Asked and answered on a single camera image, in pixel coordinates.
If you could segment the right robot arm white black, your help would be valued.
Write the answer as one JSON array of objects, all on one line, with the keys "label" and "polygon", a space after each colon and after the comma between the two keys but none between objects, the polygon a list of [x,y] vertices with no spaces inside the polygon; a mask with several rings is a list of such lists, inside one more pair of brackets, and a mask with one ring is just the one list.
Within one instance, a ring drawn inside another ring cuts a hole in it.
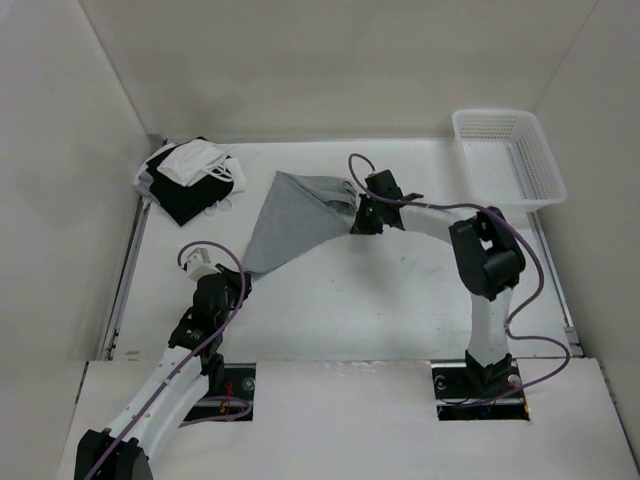
[{"label": "right robot arm white black", "polygon": [[354,235],[381,234],[386,226],[423,234],[452,247],[459,278],[471,297],[471,338],[465,351],[464,384],[483,396],[495,389],[511,368],[505,323],[513,290],[524,271],[524,255],[509,229],[478,212],[464,219],[408,203],[393,174],[384,170],[366,177]]}]

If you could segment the grey tank top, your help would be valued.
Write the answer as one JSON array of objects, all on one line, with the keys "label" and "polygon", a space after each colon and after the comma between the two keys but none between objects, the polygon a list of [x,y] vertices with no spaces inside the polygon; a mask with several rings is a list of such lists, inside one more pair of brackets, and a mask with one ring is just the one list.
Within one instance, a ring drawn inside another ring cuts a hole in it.
[{"label": "grey tank top", "polygon": [[247,245],[244,268],[263,276],[347,235],[356,207],[357,190],[344,178],[278,171]]}]

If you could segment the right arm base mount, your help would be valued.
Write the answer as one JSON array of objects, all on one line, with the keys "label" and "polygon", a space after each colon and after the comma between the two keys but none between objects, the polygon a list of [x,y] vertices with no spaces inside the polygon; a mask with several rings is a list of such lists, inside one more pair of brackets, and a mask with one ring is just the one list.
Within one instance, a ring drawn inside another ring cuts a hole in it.
[{"label": "right arm base mount", "polygon": [[480,368],[470,359],[431,365],[440,421],[529,421],[517,362],[508,358],[496,368]]}]

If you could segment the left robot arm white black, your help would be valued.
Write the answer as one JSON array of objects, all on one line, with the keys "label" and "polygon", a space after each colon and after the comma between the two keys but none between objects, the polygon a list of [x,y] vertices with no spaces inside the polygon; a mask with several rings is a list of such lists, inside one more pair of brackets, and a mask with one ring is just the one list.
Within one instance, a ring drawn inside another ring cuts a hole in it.
[{"label": "left robot arm white black", "polygon": [[196,281],[192,305],[134,398],[104,429],[81,437],[75,479],[152,479],[156,460],[191,409],[221,393],[225,365],[218,349],[251,293],[252,279],[221,264],[216,268]]}]

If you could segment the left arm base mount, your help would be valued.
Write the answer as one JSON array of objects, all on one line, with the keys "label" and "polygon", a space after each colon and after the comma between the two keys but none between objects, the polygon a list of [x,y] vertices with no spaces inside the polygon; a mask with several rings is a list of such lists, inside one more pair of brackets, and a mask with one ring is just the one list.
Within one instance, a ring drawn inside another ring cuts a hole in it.
[{"label": "left arm base mount", "polygon": [[256,373],[255,363],[226,364],[205,396],[186,415],[184,423],[252,421]]}]

